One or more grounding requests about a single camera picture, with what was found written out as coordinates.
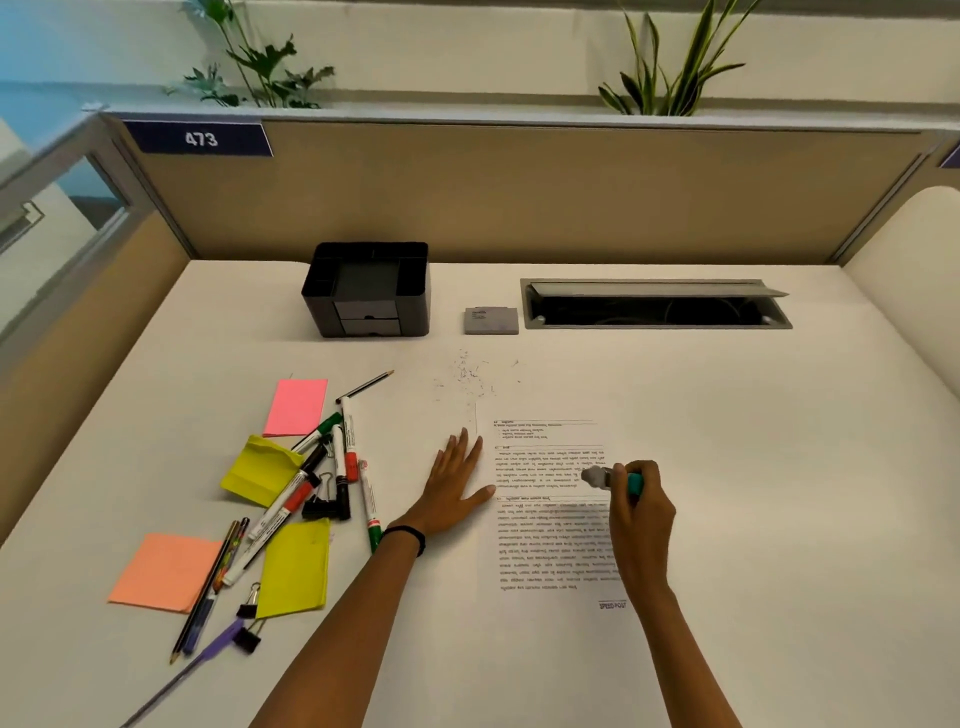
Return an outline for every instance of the black binder clip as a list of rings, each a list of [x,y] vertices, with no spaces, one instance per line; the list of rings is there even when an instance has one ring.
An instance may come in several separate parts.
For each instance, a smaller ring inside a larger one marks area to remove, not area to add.
[[[250,587],[250,595],[247,597],[247,601],[240,605],[240,608],[237,610],[237,617],[240,619],[255,619],[256,618],[256,600],[260,597],[260,582],[254,581],[253,585]]]
[[[326,490],[327,497],[330,496],[330,480],[333,478],[333,475],[330,473],[324,473],[327,477],[326,481]],[[305,521],[319,521],[320,519],[341,519],[341,505],[336,500],[324,500],[320,497],[321,489],[321,480],[314,475],[313,473],[308,473],[307,480],[313,483],[314,487],[317,488],[317,492],[310,497],[308,501],[303,504],[303,519]]]
[[[243,627],[233,635],[233,643],[248,655],[252,655],[256,646],[260,644],[260,630],[263,629],[264,619],[258,619],[250,625],[250,629]]]

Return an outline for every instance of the left hand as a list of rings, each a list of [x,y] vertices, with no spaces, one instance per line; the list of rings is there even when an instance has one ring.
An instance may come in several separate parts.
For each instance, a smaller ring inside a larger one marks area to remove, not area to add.
[[[423,486],[423,495],[391,525],[409,525],[424,536],[433,536],[452,528],[481,503],[491,499],[496,490],[492,485],[481,488],[468,498],[462,497],[483,450],[483,438],[478,437],[467,454],[467,440],[465,427],[459,440],[456,435],[450,435],[446,449],[437,452],[433,469]]]

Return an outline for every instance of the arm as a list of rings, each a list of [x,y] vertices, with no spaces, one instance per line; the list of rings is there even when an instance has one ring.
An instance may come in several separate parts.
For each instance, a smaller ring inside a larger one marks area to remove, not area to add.
[[[467,431],[440,450],[423,495],[391,525],[409,525],[429,538],[490,499],[493,486],[461,499],[483,448],[467,455]],[[330,614],[283,673],[251,728],[359,728],[383,662],[396,609],[420,542],[394,532],[357,574]]]
[[[643,494],[636,503],[627,495],[627,471],[643,473]],[[663,492],[657,463],[617,464],[611,490],[613,555],[647,636],[670,725],[740,728],[667,585],[667,549],[677,509]]]

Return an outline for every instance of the wristband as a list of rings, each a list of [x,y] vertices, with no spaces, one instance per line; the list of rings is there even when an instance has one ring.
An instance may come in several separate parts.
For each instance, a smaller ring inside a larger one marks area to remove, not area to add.
[[[412,525],[392,525],[382,534],[380,534],[380,541],[383,541],[387,538],[388,533],[394,533],[395,531],[405,531],[406,533],[416,536],[417,540],[420,542],[420,550],[417,552],[417,558],[420,558],[420,555],[423,553],[423,550],[426,548],[426,536],[420,533]]]

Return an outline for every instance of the black desk organizer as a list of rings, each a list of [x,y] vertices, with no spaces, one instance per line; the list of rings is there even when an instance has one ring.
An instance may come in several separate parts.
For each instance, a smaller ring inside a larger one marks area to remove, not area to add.
[[[425,336],[430,330],[426,243],[321,243],[303,299],[327,338]]]

